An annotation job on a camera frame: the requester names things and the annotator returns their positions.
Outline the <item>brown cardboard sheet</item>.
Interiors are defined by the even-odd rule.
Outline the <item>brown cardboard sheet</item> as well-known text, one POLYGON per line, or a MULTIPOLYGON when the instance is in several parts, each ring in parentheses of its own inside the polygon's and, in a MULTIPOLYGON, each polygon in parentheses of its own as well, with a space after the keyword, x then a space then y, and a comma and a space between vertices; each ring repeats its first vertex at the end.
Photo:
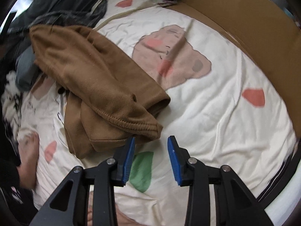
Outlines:
POLYGON ((192 16, 236 43, 283 98, 300 136, 300 29, 270 0, 180 0, 192 16))

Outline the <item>brown graphic t-shirt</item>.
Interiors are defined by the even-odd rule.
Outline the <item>brown graphic t-shirt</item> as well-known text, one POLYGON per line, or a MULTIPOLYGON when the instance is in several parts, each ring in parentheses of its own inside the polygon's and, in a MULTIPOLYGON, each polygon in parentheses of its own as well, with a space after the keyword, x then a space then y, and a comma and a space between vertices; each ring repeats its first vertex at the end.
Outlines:
POLYGON ((170 97, 109 39, 84 26, 30 28, 35 64, 68 91, 64 129, 69 151, 83 159, 134 136, 160 138, 157 115, 170 97))

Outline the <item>person bare foot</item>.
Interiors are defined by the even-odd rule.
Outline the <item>person bare foot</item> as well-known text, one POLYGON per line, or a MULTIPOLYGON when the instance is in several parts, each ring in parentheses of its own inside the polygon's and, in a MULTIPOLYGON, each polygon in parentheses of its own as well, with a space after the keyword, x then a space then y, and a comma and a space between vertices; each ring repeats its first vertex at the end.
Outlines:
POLYGON ((34 190, 36 187, 36 170, 39 159, 39 135, 31 132, 19 143, 20 166, 17 168, 20 187, 34 190))

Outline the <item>grey camouflage jacket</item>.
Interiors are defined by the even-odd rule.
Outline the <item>grey camouflage jacket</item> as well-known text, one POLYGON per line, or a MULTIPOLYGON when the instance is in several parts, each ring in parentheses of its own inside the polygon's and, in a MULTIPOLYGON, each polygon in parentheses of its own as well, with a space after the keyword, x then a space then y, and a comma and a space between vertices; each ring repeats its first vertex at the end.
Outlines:
POLYGON ((100 19, 102 19, 107 11, 107 0, 100 2, 93 12, 75 12, 75 11, 56 11, 50 12, 37 17, 27 27, 38 24, 57 25, 57 26, 73 26, 80 25, 86 27, 95 27, 100 19))

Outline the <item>cream bear print bedsheet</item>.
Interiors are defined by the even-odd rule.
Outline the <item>cream bear print bedsheet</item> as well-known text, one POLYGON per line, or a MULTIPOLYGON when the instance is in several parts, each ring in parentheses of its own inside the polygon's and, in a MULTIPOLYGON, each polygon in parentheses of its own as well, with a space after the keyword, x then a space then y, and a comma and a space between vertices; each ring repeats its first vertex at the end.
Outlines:
MULTIPOLYGON (((151 0, 108 0, 93 29, 109 39, 170 97, 156 117, 159 139, 137 141, 129 181, 115 189, 119 224, 183 225, 187 188, 173 178, 167 139, 206 165, 230 165, 260 195, 296 145, 286 105, 240 48, 217 31, 151 0)), ((83 159, 69 151, 64 117, 68 91, 45 73, 21 106, 18 138, 40 137, 34 206, 40 209, 70 170, 90 168, 114 149, 83 159)))

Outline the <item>white spotted plush fabric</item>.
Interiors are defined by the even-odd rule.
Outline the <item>white spotted plush fabric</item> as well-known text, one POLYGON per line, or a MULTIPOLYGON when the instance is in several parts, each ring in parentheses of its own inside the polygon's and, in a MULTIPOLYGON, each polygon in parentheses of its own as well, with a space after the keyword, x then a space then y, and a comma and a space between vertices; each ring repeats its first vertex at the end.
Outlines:
POLYGON ((21 124, 22 93, 16 86, 16 72, 10 71, 6 75, 4 93, 1 96, 2 112, 13 136, 17 136, 21 124))

